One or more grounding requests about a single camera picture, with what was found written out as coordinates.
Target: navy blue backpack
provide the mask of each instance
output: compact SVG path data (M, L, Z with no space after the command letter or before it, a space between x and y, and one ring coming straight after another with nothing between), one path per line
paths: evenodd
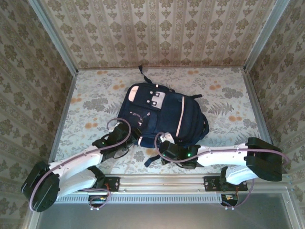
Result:
M187 96L153 84L145 75L144 79L146 83L136 83L128 89L118 115L141 130L140 146L154 148L160 131L169 132L180 146L195 145L208 134L208 121L195 101L201 94Z

